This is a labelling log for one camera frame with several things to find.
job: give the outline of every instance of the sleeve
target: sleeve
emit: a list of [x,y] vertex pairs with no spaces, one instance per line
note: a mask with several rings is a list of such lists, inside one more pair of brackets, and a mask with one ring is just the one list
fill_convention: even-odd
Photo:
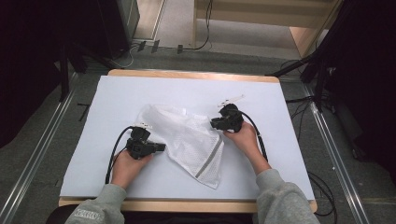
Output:
[[275,169],[261,172],[256,183],[259,223],[319,223],[303,192],[293,183],[285,182]]
[[104,185],[99,196],[80,204],[66,223],[124,223],[120,208],[125,197],[126,192],[120,186]]

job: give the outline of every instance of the person's left hand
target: person's left hand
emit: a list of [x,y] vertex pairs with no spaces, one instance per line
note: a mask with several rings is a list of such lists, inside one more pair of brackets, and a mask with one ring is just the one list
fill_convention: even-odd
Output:
[[135,160],[127,151],[122,151],[113,166],[111,184],[127,189],[129,184],[137,177],[143,166],[145,166],[152,157],[153,155],[150,154],[140,160]]

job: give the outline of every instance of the white fabric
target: white fabric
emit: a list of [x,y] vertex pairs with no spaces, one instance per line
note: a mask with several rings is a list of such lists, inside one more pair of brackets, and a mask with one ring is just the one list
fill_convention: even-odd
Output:
[[146,105],[137,121],[152,126],[148,140],[166,144],[167,155],[202,184],[215,189],[224,143],[208,117],[170,105]]

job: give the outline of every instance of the wooden desk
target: wooden desk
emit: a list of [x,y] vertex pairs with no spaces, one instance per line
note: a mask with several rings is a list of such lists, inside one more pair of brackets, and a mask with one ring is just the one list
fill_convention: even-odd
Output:
[[[171,78],[196,78],[212,80],[234,80],[278,83],[276,77],[257,77],[211,73],[173,72],[173,71],[133,71],[112,70],[109,76],[118,77],[171,77]],[[81,203],[85,198],[61,197],[59,205]],[[317,210],[315,200],[309,202],[313,212]],[[201,212],[201,213],[255,213],[257,206],[255,200],[126,200],[122,210],[128,211],[156,211],[156,212]]]
[[[215,0],[211,20],[289,26],[302,57],[332,25],[341,0]],[[196,20],[205,19],[207,0],[195,0],[192,43]]]

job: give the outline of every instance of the white board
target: white board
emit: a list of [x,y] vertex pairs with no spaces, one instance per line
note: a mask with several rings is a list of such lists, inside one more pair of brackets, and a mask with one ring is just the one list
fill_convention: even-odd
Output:
[[[61,197],[96,197],[121,131],[133,125],[147,104],[186,108],[210,119],[220,117],[217,105],[244,94],[235,104],[262,133],[269,163],[285,181],[293,182],[314,200],[304,161],[279,83],[160,77],[101,77],[78,146],[64,176]],[[120,140],[125,147],[130,132]],[[190,176],[165,153],[156,153],[127,189],[130,199],[255,200],[256,176],[248,159],[227,137],[217,189]]]

